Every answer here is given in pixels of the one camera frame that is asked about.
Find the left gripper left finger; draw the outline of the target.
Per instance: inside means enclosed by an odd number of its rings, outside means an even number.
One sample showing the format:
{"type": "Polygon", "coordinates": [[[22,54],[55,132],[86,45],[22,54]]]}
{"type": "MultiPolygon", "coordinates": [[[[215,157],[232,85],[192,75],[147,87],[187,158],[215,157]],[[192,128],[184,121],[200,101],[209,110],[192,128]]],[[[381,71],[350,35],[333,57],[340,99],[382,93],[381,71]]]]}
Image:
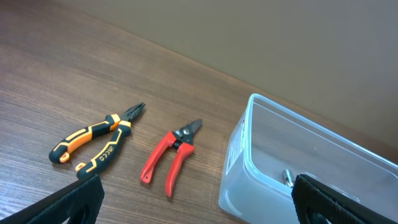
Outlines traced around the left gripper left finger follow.
{"type": "Polygon", "coordinates": [[[103,199],[101,179],[92,175],[6,217],[1,224],[95,223],[103,199]]]}

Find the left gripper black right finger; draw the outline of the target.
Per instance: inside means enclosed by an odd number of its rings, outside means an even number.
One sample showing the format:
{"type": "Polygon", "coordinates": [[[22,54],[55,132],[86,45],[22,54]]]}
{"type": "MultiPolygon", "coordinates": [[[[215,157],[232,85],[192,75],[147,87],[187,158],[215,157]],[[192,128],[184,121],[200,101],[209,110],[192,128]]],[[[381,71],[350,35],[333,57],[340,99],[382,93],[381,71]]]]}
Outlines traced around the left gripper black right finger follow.
{"type": "Polygon", "coordinates": [[[296,176],[292,198],[300,224],[397,224],[305,174],[296,176]]]}

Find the silver socket wrench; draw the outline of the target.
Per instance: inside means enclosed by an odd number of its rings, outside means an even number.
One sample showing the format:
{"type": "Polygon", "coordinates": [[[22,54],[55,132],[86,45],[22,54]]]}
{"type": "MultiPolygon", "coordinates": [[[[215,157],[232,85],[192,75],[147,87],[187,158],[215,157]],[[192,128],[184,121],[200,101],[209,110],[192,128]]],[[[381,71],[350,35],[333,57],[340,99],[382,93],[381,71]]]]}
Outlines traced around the silver socket wrench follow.
{"type": "Polygon", "coordinates": [[[282,178],[286,186],[290,187],[291,189],[294,187],[295,179],[290,169],[285,169],[282,171],[282,178]]]}

